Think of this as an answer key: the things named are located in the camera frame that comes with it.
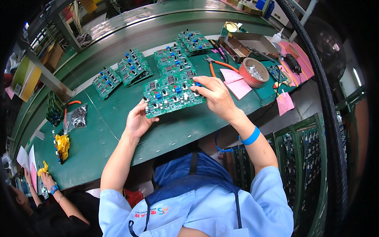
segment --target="dark blue apron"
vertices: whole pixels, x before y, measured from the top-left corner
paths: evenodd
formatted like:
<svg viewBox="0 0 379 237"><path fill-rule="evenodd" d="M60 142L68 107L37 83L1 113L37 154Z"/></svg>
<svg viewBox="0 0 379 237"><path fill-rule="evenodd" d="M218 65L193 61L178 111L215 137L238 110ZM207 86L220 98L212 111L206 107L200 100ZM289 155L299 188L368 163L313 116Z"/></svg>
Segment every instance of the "dark blue apron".
<svg viewBox="0 0 379 237"><path fill-rule="evenodd" d="M193 152L157 167L152 181L160 188L145 198L147 218L144 231L147 230L152 205L211 184L223 186L235 194L238 228L242 228L238 200L238 191L241 188L235 186L226 169L206 153ZM134 222L130 220L130 234L138 237L133 231L133 224Z"/></svg>

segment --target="clear plastic bag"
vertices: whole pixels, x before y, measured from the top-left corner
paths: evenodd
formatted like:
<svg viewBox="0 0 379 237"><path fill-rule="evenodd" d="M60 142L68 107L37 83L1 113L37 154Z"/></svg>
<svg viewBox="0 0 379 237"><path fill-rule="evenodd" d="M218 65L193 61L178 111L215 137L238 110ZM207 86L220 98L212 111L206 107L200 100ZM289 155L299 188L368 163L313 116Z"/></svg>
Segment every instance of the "clear plastic bag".
<svg viewBox="0 0 379 237"><path fill-rule="evenodd" d="M87 103L84 105L80 105L78 108L74 109L72 112L67 113L64 119L64 126L63 126L64 134L71 132L72 129L87 127L86 117L87 117Z"/></svg>

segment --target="coworker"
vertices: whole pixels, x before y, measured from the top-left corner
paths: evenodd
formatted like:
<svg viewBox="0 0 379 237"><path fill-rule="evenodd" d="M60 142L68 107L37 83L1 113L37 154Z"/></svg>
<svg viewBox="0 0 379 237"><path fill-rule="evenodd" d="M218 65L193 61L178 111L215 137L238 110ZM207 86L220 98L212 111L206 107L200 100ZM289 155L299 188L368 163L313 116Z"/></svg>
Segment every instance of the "coworker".
<svg viewBox="0 0 379 237"><path fill-rule="evenodd" d="M141 136L159 118L147 119L143 100L130 111L120 142L100 184L99 223L104 236L291 236L293 212L287 204L274 151L238 109L223 82L194 77L192 86L211 111L229 122L245 144L256 176L250 193L233 185L228 172L204 152L193 152L155 170L160 186L131 208L122 196Z"/></svg>
<svg viewBox="0 0 379 237"><path fill-rule="evenodd" d="M53 191L56 202L45 206L33 188L30 173L26 169L24 171L37 210L32 210L28 197L21 190L8 185L8 191L24 221L38 236L102 236L97 217L98 198L85 192L74 192L66 197L57 189ZM47 189L56 186L51 175L42 172L41 178Z"/></svg>

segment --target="white squeeze bottle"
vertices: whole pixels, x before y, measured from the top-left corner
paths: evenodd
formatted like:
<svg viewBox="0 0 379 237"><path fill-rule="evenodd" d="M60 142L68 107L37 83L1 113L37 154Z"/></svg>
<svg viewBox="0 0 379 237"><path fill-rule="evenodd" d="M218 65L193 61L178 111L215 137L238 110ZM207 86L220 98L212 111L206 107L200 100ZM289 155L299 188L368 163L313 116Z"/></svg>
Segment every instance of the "white squeeze bottle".
<svg viewBox="0 0 379 237"><path fill-rule="evenodd" d="M280 30L279 33L274 34L274 36L271 38L270 42L279 44L279 42L282 39L282 32L283 32L283 28Z"/></svg>

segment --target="hand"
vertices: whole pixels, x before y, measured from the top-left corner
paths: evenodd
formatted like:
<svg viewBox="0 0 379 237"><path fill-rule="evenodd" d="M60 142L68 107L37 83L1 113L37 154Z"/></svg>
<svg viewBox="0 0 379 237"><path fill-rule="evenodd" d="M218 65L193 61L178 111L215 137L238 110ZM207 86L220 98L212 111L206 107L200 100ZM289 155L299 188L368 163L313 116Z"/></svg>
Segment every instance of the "hand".
<svg viewBox="0 0 379 237"><path fill-rule="evenodd" d="M219 78L200 76L194 77L193 80L208 88L191 86L191 90L197 90L199 94L207 98L209 109L220 118L230 123L234 118L238 117L239 113L243 113L242 110L235 106L228 89Z"/></svg>
<svg viewBox="0 0 379 237"><path fill-rule="evenodd" d="M41 173L41 179L42 179L42 182L44 183L45 187L47 188L47 190L50 190L51 187L55 185L53 177L51 177L51 175L49 175L45 172Z"/></svg>
<svg viewBox="0 0 379 237"><path fill-rule="evenodd" d="M150 119L146 118L146 106L147 103L144 103L144 99L142 99L140 103L129 112L123 136L127 135L129 138L140 139L140 137L150 128L153 122L159 121L158 117Z"/></svg>
<svg viewBox="0 0 379 237"><path fill-rule="evenodd" d="M32 184L30 173L28 172L28 170L26 168L24 168L24 173L25 173L26 182L28 182L28 184Z"/></svg>

